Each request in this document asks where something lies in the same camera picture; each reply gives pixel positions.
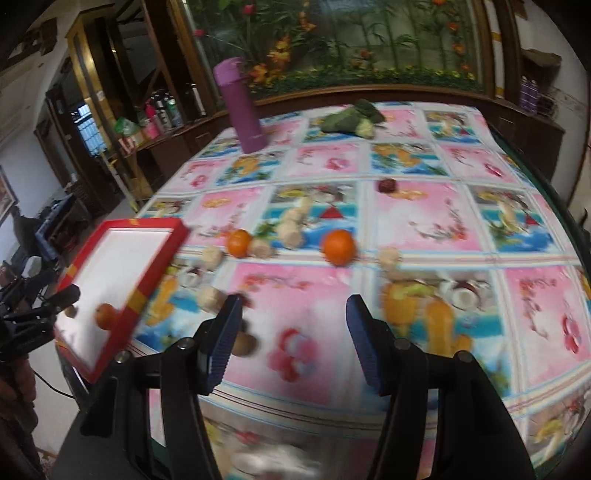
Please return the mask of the peeled banana piece round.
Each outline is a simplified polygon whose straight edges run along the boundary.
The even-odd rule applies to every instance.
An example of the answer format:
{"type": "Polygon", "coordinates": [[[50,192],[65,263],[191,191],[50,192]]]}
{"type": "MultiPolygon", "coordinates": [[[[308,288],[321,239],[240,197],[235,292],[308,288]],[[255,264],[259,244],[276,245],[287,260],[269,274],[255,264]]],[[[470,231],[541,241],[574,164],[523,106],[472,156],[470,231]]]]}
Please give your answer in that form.
{"type": "Polygon", "coordinates": [[[225,294],[218,289],[207,286],[197,291],[197,305],[206,313],[217,313],[225,301],[225,294]]]}

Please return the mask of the peeled banana piece large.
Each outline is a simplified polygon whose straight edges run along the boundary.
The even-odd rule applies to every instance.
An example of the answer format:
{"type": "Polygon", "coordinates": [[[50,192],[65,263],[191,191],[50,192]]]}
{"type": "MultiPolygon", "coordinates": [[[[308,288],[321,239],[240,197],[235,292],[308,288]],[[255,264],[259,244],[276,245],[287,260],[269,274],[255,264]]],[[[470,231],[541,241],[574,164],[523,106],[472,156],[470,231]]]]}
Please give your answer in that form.
{"type": "Polygon", "coordinates": [[[276,235],[283,248],[294,250],[304,244],[304,234],[301,225],[293,220],[280,222],[276,227],[276,235]]]}

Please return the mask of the peeled banana piece front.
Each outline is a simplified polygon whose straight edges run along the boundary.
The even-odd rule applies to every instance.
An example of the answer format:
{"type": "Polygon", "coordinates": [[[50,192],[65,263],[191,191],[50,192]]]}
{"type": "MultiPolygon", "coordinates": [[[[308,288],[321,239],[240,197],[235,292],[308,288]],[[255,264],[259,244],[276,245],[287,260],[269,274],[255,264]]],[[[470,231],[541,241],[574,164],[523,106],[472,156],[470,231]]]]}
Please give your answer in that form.
{"type": "Polygon", "coordinates": [[[216,246],[208,246],[201,252],[201,262],[208,271],[217,270],[224,257],[224,252],[216,246]]]}

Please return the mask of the orange tangerine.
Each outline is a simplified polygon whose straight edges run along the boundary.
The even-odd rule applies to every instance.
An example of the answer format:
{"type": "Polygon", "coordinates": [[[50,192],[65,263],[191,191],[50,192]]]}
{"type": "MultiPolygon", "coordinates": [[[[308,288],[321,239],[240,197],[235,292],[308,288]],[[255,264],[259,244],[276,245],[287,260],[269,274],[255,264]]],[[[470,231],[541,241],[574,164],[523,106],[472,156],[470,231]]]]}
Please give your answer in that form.
{"type": "Polygon", "coordinates": [[[110,331],[115,325],[119,312],[111,304],[102,303],[94,311],[94,321],[98,328],[104,331],[110,331]]]}
{"type": "Polygon", "coordinates": [[[233,231],[226,241],[228,254],[235,258],[245,258],[249,255],[249,245],[252,243],[252,235],[245,229],[233,231]]]}
{"type": "Polygon", "coordinates": [[[349,231],[329,231],[322,237],[321,246],[325,260],[334,266],[345,267],[356,258],[356,242],[349,231]]]}

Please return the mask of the purple thermos bottle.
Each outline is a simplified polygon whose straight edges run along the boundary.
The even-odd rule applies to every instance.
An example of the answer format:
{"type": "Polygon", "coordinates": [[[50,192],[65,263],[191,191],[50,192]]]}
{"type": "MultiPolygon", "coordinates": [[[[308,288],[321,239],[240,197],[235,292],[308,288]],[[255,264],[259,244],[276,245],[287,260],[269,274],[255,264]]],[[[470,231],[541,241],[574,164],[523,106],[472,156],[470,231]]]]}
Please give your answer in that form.
{"type": "Polygon", "coordinates": [[[242,152],[263,150],[267,145],[266,133],[243,75],[242,59],[231,57],[221,61],[213,68],[213,76],[242,152]]]}

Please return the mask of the peeled banana piece small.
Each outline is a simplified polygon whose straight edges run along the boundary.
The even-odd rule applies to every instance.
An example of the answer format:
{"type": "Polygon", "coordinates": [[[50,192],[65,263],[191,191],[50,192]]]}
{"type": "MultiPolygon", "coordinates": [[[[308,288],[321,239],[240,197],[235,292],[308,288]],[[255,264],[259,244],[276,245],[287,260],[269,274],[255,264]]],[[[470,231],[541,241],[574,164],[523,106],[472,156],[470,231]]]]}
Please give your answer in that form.
{"type": "Polygon", "coordinates": [[[260,238],[253,238],[249,243],[249,256],[258,259],[268,259],[273,257],[273,246],[269,241],[260,238]]]}

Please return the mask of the brown longan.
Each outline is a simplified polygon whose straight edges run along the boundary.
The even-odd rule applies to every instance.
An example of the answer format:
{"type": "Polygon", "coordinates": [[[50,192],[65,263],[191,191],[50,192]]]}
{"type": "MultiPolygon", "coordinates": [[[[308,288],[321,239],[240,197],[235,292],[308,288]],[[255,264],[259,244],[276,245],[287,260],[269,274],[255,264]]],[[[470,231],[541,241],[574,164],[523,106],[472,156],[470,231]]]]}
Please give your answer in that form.
{"type": "Polygon", "coordinates": [[[75,305],[71,305],[64,310],[64,314],[68,318],[74,318],[77,314],[77,307],[75,305]]]}
{"type": "Polygon", "coordinates": [[[257,340],[252,334],[238,332],[231,354],[236,357],[246,357],[256,351],[257,340]]]}

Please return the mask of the red box white inside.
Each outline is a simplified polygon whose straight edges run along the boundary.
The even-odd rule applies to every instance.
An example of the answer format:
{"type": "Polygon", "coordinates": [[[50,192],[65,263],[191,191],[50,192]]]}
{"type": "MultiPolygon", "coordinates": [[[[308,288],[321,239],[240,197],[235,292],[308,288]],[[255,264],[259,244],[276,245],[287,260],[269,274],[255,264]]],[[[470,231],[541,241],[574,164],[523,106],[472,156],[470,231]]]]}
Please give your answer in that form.
{"type": "Polygon", "coordinates": [[[55,338],[63,356],[90,383],[98,380],[113,356],[124,349],[147,301],[188,235],[178,218],[102,222],[82,246],[58,284],[79,287],[77,314],[57,316],[55,338]],[[102,303],[119,312],[110,331],[93,315],[102,303]]]}

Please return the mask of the framed wall painting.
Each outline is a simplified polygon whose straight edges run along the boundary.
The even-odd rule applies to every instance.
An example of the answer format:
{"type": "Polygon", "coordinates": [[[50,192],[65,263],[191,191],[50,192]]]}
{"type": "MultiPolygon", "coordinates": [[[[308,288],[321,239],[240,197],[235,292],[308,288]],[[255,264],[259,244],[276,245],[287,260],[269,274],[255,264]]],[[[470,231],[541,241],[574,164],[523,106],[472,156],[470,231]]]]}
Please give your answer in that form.
{"type": "Polygon", "coordinates": [[[18,203],[17,197],[0,167],[0,224],[3,224],[10,214],[10,209],[18,203]]]}

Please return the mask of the colourful fruit print tablecloth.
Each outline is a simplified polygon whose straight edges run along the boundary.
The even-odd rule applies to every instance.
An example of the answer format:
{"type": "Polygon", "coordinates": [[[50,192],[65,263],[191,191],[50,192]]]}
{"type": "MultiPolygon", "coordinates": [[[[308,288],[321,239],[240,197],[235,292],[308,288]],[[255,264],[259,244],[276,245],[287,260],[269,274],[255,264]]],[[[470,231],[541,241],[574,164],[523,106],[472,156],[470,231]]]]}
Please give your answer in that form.
{"type": "Polygon", "coordinates": [[[528,173],[471,107],[384,102],[373,139],[323,133],[324,109],[263,120],[269,144],[245,154],[232,129],[198,149],[140,217],[189,229],[142,314],[132,345],[165,350],[209,313],[212,286],[245,301],[243,331],[256,351],[233,355],[201,402],[225,479],[363,479],[389,401],[363,378],[346,300],[422,350],[470,352],[505,403],[535,473],[565,457],[590,413],[589,271],[528,173]],[[392,178],[398,191],[377,182],[392,178]],[[314,206],[304,244],[283,248],[284,210],[314,206]],[[273,257],[228,254],[235,230],[270,242],[273,257]],[[337,267],[322,237],[346,230],[356,258],[337,267]],[[208,271],[201,252],[224,252],[208,271]],[[401,254],[384,271],[381,248],[401,254]]]}

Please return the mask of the flower and bamboo mural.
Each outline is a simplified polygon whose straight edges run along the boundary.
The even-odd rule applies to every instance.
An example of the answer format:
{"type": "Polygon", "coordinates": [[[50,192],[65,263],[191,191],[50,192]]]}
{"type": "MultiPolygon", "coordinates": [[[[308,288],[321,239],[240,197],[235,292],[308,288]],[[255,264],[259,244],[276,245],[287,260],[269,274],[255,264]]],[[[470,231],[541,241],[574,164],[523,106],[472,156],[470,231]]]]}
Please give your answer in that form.
{"type": "Polygon", "coordinates": [[[236,57],[257,98],[356,84],[481,92],[469,1],[186,1],[208,68],[236,57]]]}

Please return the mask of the wooden cabinet with bottles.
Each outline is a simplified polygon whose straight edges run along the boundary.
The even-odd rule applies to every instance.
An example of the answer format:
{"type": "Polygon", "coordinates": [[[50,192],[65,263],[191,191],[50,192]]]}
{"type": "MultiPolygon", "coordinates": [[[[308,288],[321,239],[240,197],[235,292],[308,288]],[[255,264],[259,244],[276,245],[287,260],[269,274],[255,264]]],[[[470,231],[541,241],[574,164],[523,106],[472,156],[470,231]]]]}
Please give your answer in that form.
{"type": "Polygon", "coordinates": [[[188,6],[83,1],[66,35],[102,142],[92,155],[137,200],[211,140],[216,100],[188,6]]]}

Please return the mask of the dark purple fruit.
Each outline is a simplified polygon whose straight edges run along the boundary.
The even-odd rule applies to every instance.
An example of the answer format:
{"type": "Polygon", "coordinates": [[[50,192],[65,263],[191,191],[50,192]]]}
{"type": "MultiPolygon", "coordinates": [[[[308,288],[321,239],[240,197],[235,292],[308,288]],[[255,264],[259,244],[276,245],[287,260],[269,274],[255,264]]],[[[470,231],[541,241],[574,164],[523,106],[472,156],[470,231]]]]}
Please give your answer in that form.
{"type": "Polygon", "coordinates": [[[377,191],[383,194],[392,194],[398,191],[398,183],[395,179],[385,178],[377,182],[377,191]]]}

